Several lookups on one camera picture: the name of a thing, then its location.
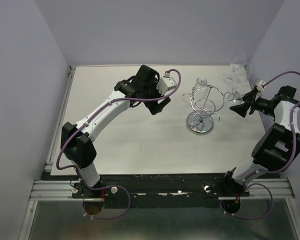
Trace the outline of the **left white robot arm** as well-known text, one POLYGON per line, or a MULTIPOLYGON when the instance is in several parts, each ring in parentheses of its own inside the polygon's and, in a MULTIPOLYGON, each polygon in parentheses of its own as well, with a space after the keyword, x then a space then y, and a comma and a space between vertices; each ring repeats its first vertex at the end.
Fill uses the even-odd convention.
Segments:
POLYGON ((101 191, 98 183, 101 177, 94 165, 97 156, 94 141, 98 135, 118 115, 140 103, 152 115, 160 113, 171 101, 165 94, 177 86, 169 71, 160 76, 153 68, 142 65, 135 75, 119 81, 108 98, 88 116, 62 126, 60 154, 72 162, 85 181, 83 191, 89 197, 97 197, 101 191))

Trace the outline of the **clear wine glass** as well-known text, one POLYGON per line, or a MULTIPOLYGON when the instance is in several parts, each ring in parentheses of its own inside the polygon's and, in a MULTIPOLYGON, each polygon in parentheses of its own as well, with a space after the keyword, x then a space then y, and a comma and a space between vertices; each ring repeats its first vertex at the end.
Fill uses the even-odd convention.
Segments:
POLYGON ((208 80, 205 77, 198 77, 195 83, 197 93, 205 93, 208 90, 208 80))
POLYGON ((238 52, 230 62, 230 68, 232 70, 232 73, 224 77, 223 81, 228 85, 232 85, 236 83, 237 82, 236 74, 246 62, 247 62, 247 54, 243 51, 238 52))
POLYGON ((243 103, 243 96, 245 95, 243 88, 240 86, 231 86, 224 94, 225 98, 233 105, 240 105, 243 103))
POLYGON ((235 80, 237 83, 247 82, 253 72, 253 66, 250 63, 245 63, 235 72, 235 80))

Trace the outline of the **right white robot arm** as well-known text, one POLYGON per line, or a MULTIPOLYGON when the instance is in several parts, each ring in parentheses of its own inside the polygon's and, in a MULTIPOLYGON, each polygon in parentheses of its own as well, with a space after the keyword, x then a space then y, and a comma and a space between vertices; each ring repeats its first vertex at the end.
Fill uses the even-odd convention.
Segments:
POLYGON ((259 97, 258 93, 254 87, 243 96, 242 104, 231 106, 230 110, 243 118, 258 111, 273 117, 274 123, 254 147, 252 162, 225 173, 219 186, 226 196, 241 194, 259 176, 285 171, 300 153, 300 131, 293 122, 300 109, 294 98, 296 89, 283 86, 270 100, 259 97))

